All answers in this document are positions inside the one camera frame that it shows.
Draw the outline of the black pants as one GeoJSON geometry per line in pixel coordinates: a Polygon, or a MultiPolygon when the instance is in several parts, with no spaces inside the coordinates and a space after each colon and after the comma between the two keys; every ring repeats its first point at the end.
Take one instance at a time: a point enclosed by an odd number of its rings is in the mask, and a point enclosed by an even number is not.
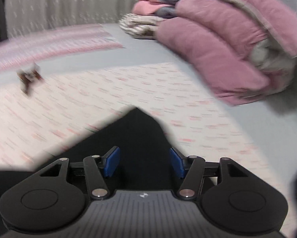
{"type": "MultiPolygon", "coordinates": [[[[164,130],[150,115],[133,108],[116,121],[87,136],[64,152],[45,159],[30,171],[4,171],[0,169],[0,197],[33,173],[61,157],[81,162],[92,155],[103,156],[112,147],[120,148],[120,164],[105,182],[114,190],[173,190],[181,185],[169,159],[172,147],[164,130]]],[[[6,232],[0,217],[0,236],[6,232]]]]}

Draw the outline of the grey fleece blanket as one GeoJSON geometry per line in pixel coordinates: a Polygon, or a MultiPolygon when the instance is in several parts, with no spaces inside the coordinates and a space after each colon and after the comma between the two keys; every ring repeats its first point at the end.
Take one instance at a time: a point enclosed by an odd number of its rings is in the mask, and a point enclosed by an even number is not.
{"type": "Polygon", "coordinates": [[[196,69],[154,40],[102,26],[123,48],[35,62],[43,82],[28,97],[17,71],[0,73],[0,169],[32,170],[133,108],[153,117],[173,147],[207,161],[229,157],[273,181],[297,171],[297,93],[250,104],[215,97],[196,69]]]}

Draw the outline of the brown hair claw clip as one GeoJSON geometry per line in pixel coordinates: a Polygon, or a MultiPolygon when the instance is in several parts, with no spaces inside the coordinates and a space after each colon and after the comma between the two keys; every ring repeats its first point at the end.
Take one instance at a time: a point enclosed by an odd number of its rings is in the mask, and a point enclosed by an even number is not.
{"type": "Polygon", "coordinates": [[[28,97],[31,95],[34,84],[44,81],[40,74],[40,67],[36,63],[28,71],[17,71],[17,76],[21,82],[21,91],[28,97]]]}

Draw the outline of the striped folded cloth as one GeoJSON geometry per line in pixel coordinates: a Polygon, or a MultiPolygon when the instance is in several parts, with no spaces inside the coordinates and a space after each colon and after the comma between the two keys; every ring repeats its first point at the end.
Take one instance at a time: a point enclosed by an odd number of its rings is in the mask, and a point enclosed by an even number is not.
{"type": "Polygon", "coordinates": [[[128,13],[119,21],[119,27],[135,39],[155,39],[154,33],[164,19],[128,13]]]}

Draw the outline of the mauve folded quilt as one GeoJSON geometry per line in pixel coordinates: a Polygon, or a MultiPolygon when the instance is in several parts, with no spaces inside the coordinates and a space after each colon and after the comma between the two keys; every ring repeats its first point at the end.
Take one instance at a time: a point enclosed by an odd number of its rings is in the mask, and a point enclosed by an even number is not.
{"type": "Polygon", "coordinates": [[[280,0],[180,0],[157,41],[232,105],[285,90],[297,65],[297,13],[280,0]]]}

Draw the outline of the pink striped blanket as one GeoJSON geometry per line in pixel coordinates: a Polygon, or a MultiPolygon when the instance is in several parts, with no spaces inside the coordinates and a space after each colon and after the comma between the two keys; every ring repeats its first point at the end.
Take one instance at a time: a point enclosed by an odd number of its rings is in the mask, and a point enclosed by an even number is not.
{"type": "Polygon", "coordinates": [[[0,73],[73,53],[123,48],[102,25],[74,25],[0,42],[0,73]]]}

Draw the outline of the pink and grey folded clothes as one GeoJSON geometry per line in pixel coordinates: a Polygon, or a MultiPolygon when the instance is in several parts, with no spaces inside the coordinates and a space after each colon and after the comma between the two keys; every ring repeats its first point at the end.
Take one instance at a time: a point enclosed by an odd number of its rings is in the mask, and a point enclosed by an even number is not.
{"type": "Polygon", "coordinates": [[[132,13],[171,19],[177,16],[175,6],[180,0],[137,0],[132,13]]]}

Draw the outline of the grey dotted curtain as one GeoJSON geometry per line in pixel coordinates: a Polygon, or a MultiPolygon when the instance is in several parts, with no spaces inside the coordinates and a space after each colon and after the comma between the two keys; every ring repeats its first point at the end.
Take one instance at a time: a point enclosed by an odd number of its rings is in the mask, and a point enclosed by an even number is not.
{"type": "Polygon", "coordinates": [[[116,23],[136,0],[5,0],[10,38],[81,24],[116,23]]]}

